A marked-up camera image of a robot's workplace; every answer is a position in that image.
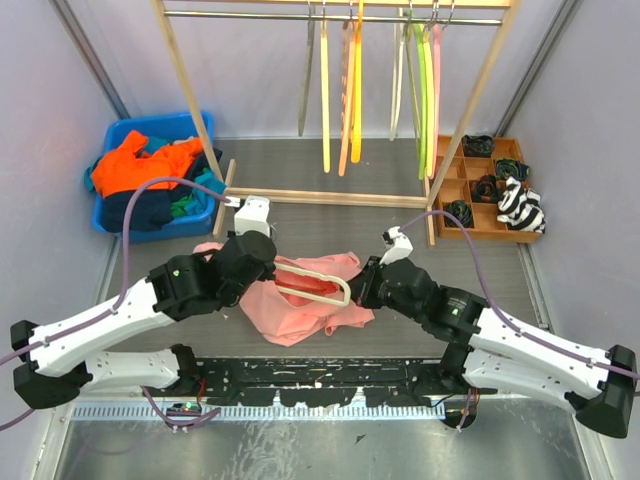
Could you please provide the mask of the cream hanger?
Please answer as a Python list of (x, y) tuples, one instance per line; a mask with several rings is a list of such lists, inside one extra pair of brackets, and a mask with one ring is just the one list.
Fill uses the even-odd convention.
[(299, 276), (315, 278), (317, 280), (335, 284), (341, 289), (343, 293), (343, 298), (342, 299), (329, 298), (329, 297), (315, 295), (315, 294), (304, 292), (304, 291), (295, 290), (285, 286), (277, 286), (276, 289), (281, 293), (286, 293), (291, 296), (312, 300), (322, 304), (333, 305), (336, 307), (346, 307), (351, 302), (351, 288), (348, 285), (348, 283), (340, 277), (328, 275), (328, 274), (324, 274), (324, 273), (316, 272), (312, 270), (307, 270), (307, 269), (299, 268), (296, 266), (283, 264), (280, 262), (275, 262), (274, 265), (277, 270), (293, 273)]

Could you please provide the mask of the pink t shirt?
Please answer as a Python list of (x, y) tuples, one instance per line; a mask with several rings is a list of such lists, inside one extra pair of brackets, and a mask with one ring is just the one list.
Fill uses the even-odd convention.
[[(345, 281), (355, 277), (362, 268), (360, 259), (353, 252), (295, 259), (277, 256), (276, 262), (333, 275)], [(334, 283), (280, 269), (276, 270), (275, 276), (275, 282), (252, 284), (239, 302), (240, 309), (271, 343), (289, 347), (318, 331), (324, 330), (330, 336), (339, 327), (363, 328), (375, 318), (372, 310), (353, 302), (338, 307), (292, 296), (277, 288), (291, 288), (332, 299), (344, 298)]]

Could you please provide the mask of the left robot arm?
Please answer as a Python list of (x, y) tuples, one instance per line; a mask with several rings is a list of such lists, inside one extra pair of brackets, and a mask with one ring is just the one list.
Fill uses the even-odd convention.
[(268, 236), (232, 234), (218, 249), (172, 257), (124, 294), (71, 318), (15, 323), (11, 342), (21, 359), (13, 371), (16, 393), (34, 410), (101, 388), (142, 386), (191, 395), (200, 384), (191, 348), (175, 344), (159, 352), (123, 353), (111, 346), (237, 305), (253, 283), (273, 279), (275, 257)]

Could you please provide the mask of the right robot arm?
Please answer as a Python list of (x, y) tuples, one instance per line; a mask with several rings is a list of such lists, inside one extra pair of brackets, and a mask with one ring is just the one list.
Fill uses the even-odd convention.
[(638, 380), (632, 350), (567, 341), (437, 284), (408, 258), (383, 265), (372, 257), (348, 285), (356, 305), (393, 310), (446, 342), (438, 379), (447, 392), (508, 391), (564, 409), (596, 433), (627, 437)]

